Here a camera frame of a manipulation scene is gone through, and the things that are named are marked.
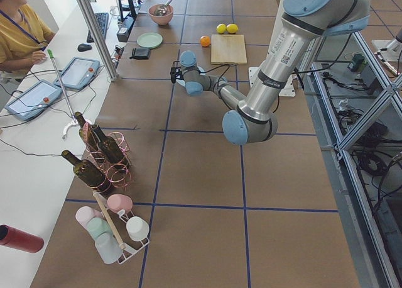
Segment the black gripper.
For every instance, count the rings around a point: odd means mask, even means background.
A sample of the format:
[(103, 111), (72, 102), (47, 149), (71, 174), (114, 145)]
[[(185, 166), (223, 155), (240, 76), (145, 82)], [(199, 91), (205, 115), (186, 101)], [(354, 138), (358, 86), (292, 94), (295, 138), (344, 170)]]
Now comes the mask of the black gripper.
[(177, 80), (183, 80), (183, 74), (179, 60), (172, 62), (172, 65), (170, 67), (170, 80), (171, 82), (176, 82)]

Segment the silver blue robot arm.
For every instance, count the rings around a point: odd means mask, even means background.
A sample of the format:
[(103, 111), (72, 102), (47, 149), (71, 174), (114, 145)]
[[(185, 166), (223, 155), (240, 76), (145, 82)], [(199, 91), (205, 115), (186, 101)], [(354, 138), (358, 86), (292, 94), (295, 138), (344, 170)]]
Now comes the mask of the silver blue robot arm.
[(235, 145), (269, 140), (278, 123), (270, 108), (306, 52), (321, 36), (346, 35), (363, 30), (369, 22), (371, 0), (282, 0), (282, 28), (271, 42), (247, 94), (223, 78), (203, 75), (192, 51), (185, 51), (171, 66), (171, 81), (184, 81), (188, 95), (216, 94), (230, 109), (222, 119), (226, 139)]

